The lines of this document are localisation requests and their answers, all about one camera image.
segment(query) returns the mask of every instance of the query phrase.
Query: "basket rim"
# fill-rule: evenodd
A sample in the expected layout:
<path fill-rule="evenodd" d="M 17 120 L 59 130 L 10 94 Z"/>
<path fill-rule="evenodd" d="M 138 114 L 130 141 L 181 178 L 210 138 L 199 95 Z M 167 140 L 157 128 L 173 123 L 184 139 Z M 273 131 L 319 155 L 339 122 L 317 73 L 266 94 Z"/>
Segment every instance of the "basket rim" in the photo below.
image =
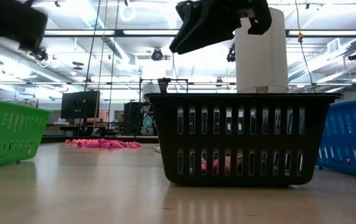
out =
<path fill-rule="evenodd" d="M 198 96 L 211 96 L 211 97 L 267 97 L 267 96 L 308 96 L 320 97 L 329 96 L 334 99 L 342 98 L 340 93 L 147 93 L 144 95 L 146 98 L 151 97 L 198 97 Z"/>
<path fill-rule="evenodd" d="M 40 109 L 40 108 L 33 108 L 33 107 L 30 107 L 30 106 L 20 105 L 20 104 L 17 104 L 17 103 L 10 103 L 10 102 L 5 102 L 5 101 L 0 101 L 0 105 L 16 106 L 16 107 L 24 108 L 26 110 L 43 111 L 43 112 L 46 112 L 48 114 L 51 114 L 51 111 L 49 111 L 49 110 Z"/>

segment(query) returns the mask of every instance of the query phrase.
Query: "green plastic basket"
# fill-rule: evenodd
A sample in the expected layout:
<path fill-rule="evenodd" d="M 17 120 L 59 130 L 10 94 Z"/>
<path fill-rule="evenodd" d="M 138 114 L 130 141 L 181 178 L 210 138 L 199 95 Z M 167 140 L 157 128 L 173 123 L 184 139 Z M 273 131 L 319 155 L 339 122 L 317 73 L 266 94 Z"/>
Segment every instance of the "green plastic basket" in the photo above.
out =
<path fill-rule="evenodd" d="M 50 111 L 0 101 L 0 164 L 37 153 Z"/>

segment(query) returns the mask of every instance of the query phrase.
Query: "black monitor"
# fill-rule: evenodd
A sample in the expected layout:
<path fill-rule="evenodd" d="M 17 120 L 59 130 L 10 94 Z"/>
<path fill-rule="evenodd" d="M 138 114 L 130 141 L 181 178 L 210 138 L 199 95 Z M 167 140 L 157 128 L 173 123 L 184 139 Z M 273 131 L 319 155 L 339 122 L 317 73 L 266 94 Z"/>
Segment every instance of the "black monitor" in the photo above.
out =
<path fill-rule="evenodd" d="M 97 118 L 99 117 L 98 91 L 86 91 L 78 93 L 64 93 L 62 97 L 62 111 L 60 118 Z"/>

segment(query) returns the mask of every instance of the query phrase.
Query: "ceiling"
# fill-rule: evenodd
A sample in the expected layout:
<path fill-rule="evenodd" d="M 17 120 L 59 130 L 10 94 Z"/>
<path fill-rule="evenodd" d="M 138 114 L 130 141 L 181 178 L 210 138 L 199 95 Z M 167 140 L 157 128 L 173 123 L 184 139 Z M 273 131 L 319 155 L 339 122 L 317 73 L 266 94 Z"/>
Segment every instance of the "ceiling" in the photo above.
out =
<path fill-rule="evenodd" d="M 298 0 L 299 23 L 302 30 L 356 29 L 356 0 L 310 0 L 307 1 L 310 3 L 309 9 L 306 9 L 305 2 Z M 294 0 L 269 0 L 268 3 L 271 7 L 284 12 L 286 29 L 298 29 Z M 99 5 L 98 29 L 176 30 L 182 25 L 175 10 L 177 1 L 131 0 L 128 1 L 128 7 L 122 0 L 64 0 L 58 1 L 58 4 L 60 7 L 55 5 L 54 0 L 38 0 L 35 3 L 36 9 L 45 11 L 49 15 L 47 30 L 69 32 L 69 30 L 93 29 Z M 143 78 L 187 78 L 190 82 L 215 82 L 217 78 L 223 78 L 225 82 L 235 82 L 235 63 L 226 60 L 233 40 L 211 45 L 185 55 L 172 55 L 168 49 L 172 39 L 173 37 L 45 37 L 41 46 L 47 49 L 49 59 L 46 62 L 36 62 L 34 58 L 18 50 L 17 43 L 0 38 L 0 55 L 11 59 L 9 63 L 4 63 L 5 68 L 0 68 L 0 70 L 8 70 L 6 74 L 0 75 L 0 80 L 7 80 L 6 76 L 10 74 L 14 80 L 24 80 L 25 82 L 30 80 L 30 77 L 20 78 L 23 75 L 11 71 L 11 66 L 21 64 L 29 67 L 32 71 L 41 72 L 40 78 L 50 82 L 54 82 L 53 79 L 61 82 L 83 82 L 86 79 L 87 71 L 88 77 L 93 82 L 136 82 L 132 85 L 113 85 L 114 90 L 125 91 L 122 94 L 113 94 L 112 98 L 116 100 L 126 98 L 128 95 L 137 96 L 136 89 L 139 88 L 137 82 L 140 75 Z M 336 74 L 348 69 L 349 66 L 356 65 L 356 62 L 348 62 L 349 64 L 344 65 L 344 60 L 340 56 L 332 60 L 329 59 L 328 62 L 315 62 L 315 59 L 326 54 L 327 44 L 334 39 L 333 37 L 304 39 L 304 55 L 311 64 L 315 64 L 310 70 L 322 74 L 319 78 Z M 353 38 L 346 41 L 351 43 L 355 40 Z M 113 42 L 115 42 L 115 51 L 117 49 L 121 54 L 120 57 L 113 53 L 111 47 Z M 296 71 L 304 70 L 305 63 L 297 38 L 287 38 L 286 43 L 290 77 Z M 155 48 L 162 50 L 165 60 L 155 62 L 150 59 Z M 83 63 L 84 65 L 80 66 L 82 70 L 74 69 L 76 66 L 73 65 L 73 62 Z M 346 80 L 346 75 L 339 77 L 340 82 Z M 302 77 L 301 82 L 309 83 L 310 81 Z M 23 84 L 8 86 L 12 88 L 10 90 L 39 88 L 35 85 Z M 58 88 L 53 90 L 50 88 L 50 90 L 62 93 L 64 91 L 61 89 L 68 88 L 68 86 L 70 85 L 58 85 Z M 292 87 L 293 91 L 306 89 L 298 88 L 295 85 Z M 91 85 L 88 88 L 94 90 L 97 89 L 97 86 Z M 100 85 L 100 88 L 109 89 L 110 86 Z M 217 89 L 214 85 L 203 87 L 196 85 L 190 88 L 193 91 L 204 89 L 204 92 L 215 92 Z M 83 85 L 74 85 L 69 88 L 69 91 L 82 90 Z M 218 92 L 228 90 L 232 92 L 234 86 L 229 86 Z M 107 90 L 103 90 L 103 95 L 104 98 L 109 97 Z"/>

